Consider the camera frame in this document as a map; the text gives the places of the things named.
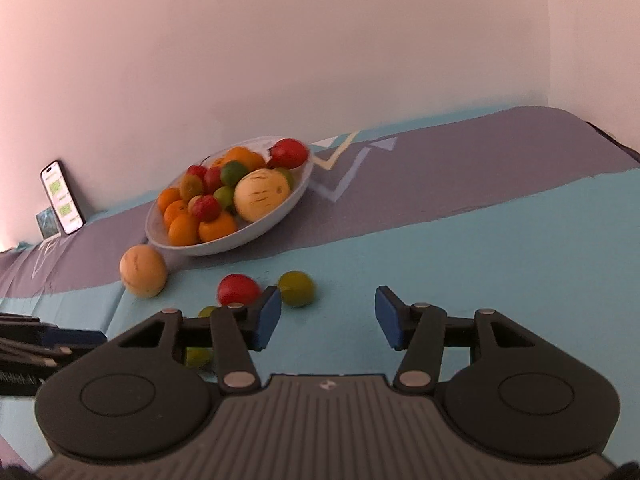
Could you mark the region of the yellow-green fruit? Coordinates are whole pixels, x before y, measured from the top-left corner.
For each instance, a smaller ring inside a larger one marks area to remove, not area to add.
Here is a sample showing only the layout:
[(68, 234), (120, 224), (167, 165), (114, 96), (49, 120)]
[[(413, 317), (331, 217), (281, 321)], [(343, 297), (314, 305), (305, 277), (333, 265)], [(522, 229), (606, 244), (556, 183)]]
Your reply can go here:
[(188, 212), (190, 212), (190, 213), (191, 213), (191, 211), (192, 211), (192, 209), (193, 209), (194, 205), (196, 204), (196, 202), (197, 202), (201, 197), (202, 197), (201, 195), (195, 195), (195, 196), (193, 196), (193, 197), (189, 200), (188, 208), (186, 208), (186, 209), (188, 210)]

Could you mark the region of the large orange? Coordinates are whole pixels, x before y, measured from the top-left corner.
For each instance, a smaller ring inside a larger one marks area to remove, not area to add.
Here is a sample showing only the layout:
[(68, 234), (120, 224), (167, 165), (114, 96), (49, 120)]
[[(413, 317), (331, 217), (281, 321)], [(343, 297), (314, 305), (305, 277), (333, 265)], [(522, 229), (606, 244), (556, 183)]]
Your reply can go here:
[(198, 236), (203, 243), (208, 243), (233, 234), (237, 230), (238, 222), (230, 212), (223, 210), (216, 220), (203, 221), (198, 225)]
[(228, 164), (228, 162), (239, 162), (248, 171), (265, 168), (267, 165), (262, 154), (254, 152), (246, 146), (235, 146), (234, 148), (230, 148), (222, 158), (223, 165)]

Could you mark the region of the red apple top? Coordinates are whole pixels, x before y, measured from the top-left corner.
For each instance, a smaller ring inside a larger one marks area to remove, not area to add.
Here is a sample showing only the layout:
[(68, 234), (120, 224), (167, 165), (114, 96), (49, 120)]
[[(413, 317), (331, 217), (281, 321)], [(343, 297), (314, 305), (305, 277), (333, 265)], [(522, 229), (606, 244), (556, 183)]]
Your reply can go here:
[(249, 276), (233, 273), (225, 276), (217, 287), (217, 298), (224, 306), (240, 304), (246, 306), (260, 297), (262, 290)]

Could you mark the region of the small digital clock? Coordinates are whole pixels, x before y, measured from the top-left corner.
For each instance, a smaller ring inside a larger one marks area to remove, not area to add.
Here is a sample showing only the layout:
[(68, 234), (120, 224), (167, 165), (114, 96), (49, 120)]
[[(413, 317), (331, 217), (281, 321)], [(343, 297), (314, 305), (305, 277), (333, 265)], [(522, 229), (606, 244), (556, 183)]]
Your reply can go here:
[(47, 207), (36, 214), (36, 222), (43, 240), (59, 237), (58, 219), (51, 207)]

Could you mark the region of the orange in bowl front centre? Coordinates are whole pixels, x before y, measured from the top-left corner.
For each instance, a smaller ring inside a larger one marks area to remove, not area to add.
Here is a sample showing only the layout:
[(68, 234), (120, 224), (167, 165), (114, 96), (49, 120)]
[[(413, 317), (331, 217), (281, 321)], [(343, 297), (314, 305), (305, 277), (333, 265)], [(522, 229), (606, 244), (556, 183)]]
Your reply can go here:
[(192, 246), (198, 244), (198, 220), (190, 214), (179, 214), (168, 230), (168, 240), (172, 246)]

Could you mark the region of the orange in bowl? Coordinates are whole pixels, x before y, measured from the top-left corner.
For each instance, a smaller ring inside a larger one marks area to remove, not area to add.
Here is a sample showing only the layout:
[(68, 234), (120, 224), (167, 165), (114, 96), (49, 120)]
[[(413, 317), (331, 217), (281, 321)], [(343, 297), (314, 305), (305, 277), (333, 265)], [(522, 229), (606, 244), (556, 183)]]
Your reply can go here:
[(224, 158), (219, 157), (212, 162), (212, 164), (210, 165), (210, 168), (221, 167), (223, 164), (224, 164)]
[(175, 200), (167, 206), (163, 213), (163, 222), (166, 230), (170, 229), (174, 222), (182, 214), (188, 213), (188, 204), (184, 200)]
[(192, 246), (198, 244), (198, 220), (190, 214), (179, 214), (168, 230), (168, 240), (172, 246)]
[(174, 186), (165, 188), (157, 196), (157, 208), (161, 214), (164, 214), (168, 206), (172, 203), (175, 203), (177, 200), (181, 200), (179, 189), (175, 188)]

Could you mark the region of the black smartphone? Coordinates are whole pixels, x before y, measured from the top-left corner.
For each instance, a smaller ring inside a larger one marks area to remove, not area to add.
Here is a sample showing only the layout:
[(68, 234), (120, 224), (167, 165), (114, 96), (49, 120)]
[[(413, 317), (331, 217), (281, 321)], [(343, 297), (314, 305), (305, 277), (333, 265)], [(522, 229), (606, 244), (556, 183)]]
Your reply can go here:
[(79, 231), (85, 225), (85, 218), (67, 182), (62, 162), (54, 160), (45, 166), (40, 171), (40, 181), (62, 232), (69, 236)]

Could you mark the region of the small red apple bottom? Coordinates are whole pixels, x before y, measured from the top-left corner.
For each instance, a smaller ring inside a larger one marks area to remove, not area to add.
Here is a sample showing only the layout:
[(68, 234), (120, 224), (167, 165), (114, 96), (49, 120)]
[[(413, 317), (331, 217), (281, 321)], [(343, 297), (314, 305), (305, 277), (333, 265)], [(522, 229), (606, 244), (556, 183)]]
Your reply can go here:
[(198, 222), (215, 221), (220, 213), (221, 206), (213, 195), (200, 196), (191, 207), (191, 214)]

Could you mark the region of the small red apple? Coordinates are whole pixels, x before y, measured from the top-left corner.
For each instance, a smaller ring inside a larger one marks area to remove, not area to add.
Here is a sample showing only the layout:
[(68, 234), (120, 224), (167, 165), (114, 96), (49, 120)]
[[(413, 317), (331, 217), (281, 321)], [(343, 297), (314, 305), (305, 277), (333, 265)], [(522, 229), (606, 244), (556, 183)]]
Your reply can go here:
[(186, 174), (190, 174), (191, 176), (198, 177), (201, 181), (204, 180), (207, 174), (208, 168), (203, 165), (191, 165), (187, 170)]
[(200, 196), (191, 207), (191, 214), (198, 222), (215, 221), (220, 213), (221, 206), (213, 195)]

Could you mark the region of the orange in bowl front left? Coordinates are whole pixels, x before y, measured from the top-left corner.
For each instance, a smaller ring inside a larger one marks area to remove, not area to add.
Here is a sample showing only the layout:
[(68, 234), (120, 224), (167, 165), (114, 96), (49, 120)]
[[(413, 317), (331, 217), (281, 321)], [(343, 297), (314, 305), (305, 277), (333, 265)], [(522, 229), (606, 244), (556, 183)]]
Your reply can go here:
[(181, 200), (179, 189), (175, 188), (174, 186), (165, 188), (157, 196), (157, 208), (161, 214), (164, 214), (168, 206), (172, 203), (175, 203), (177, 200)]

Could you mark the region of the yellow-brown fruit with stem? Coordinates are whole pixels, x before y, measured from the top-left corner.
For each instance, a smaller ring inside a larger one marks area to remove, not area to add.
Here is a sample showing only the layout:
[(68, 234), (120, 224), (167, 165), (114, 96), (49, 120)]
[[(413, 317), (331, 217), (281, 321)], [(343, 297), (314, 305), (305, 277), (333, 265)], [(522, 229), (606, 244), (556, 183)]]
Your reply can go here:
[(193, 197), (202, 195), (204, 184), (197, 174), (185, 174), (180, 180), (179, 193), (182, 200), (189, 203)]

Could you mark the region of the red apple upper middle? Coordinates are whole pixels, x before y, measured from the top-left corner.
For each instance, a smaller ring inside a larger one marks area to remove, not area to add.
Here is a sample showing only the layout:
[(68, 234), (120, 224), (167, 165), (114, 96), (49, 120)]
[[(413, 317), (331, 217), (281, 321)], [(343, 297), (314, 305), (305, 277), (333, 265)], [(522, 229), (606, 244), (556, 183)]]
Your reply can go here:
[(203, 177), (204, 192), (206, 194), (214, 194), (218, 188), (224, 186), (221, 180), (221, 166), (213, 166), (207, 169)]

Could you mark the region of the green lime fruit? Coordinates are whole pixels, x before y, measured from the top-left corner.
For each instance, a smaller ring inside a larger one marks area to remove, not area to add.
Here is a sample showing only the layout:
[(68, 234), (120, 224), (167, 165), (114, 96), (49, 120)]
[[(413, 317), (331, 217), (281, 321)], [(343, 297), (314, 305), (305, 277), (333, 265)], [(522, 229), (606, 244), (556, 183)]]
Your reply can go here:
[(249, 172), (250, 170), (242, 162), (230, 160), (221, 167), (220, 180), (224, 186), (235, 188)]

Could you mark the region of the small red apple left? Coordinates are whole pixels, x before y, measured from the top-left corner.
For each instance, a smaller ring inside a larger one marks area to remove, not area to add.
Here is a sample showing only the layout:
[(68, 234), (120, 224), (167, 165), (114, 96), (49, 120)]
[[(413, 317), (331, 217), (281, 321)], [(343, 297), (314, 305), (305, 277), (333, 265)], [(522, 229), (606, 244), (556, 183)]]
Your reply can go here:
[(198, 177), (201, 181), (204, 180), (207, 174), (208, 168), (203, 165), (191, 165), (187, 170), (186, 174), (190, 174), (191, 176)]

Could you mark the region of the big red apple centre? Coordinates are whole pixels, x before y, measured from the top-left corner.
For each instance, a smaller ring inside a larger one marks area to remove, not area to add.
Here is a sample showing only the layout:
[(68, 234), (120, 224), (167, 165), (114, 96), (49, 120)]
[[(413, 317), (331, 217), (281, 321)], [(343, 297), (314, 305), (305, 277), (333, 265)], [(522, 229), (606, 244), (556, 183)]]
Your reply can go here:
[(269, 168), (295, 169), (308, 159), (309, 150), (305, 144), (296, 139), (279, 140), (269, 149)]

